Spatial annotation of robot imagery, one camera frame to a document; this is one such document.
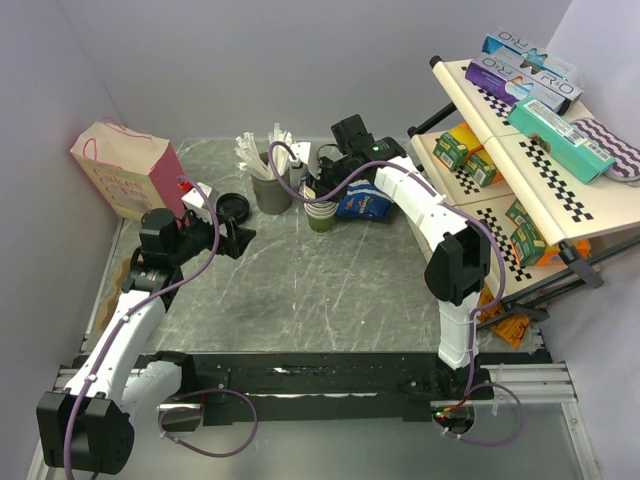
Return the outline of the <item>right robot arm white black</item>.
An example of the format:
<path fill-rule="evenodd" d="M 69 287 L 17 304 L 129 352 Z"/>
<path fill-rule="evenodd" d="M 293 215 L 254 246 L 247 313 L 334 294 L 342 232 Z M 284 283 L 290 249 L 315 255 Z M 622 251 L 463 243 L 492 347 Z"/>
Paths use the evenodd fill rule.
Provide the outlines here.
<path fill-rule="evenodd" d="M 419 172 L 405 149 L 391 137 L 376 140 L 360 115 L 331 126 L 338 160 L 319 160 L 319 173 L 306 191 L 339 201 L 347 186 L 365 180 L 389 197 L 426 239 L 431 257 L 425 283 L 438 300 L 438 356 L 447 365 L 437 373 L 438 390 L 459 398 L 472 377 L 466 366 L 477 352 L 472 332 L 484 280 L 490 272 L 491 244 L 486 229 L 449 205 Z"/>

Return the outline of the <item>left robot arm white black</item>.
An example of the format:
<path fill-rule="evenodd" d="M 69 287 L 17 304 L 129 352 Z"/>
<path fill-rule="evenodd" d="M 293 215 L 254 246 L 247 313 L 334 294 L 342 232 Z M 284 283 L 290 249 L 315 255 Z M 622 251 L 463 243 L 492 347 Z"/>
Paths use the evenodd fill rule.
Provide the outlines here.
<path fill-rule="evenodd" d="M 44 462 L 95 475 L 119 473 L 134 446 L 144 414 L 165 399 L 191 399 L 198 387 L 195 362 L 180 352 L 158 352 L 143 373 L 131 370 L 152 331 L 188 283 L 182 266 L 202 251 L 239 258 L 256 233 L 227 214 L 167 208 L 145 213 L 140 244 L 131 256 L 122 292 L 91 355 L 59 391 L 44 393 L 36 407 Z"/>

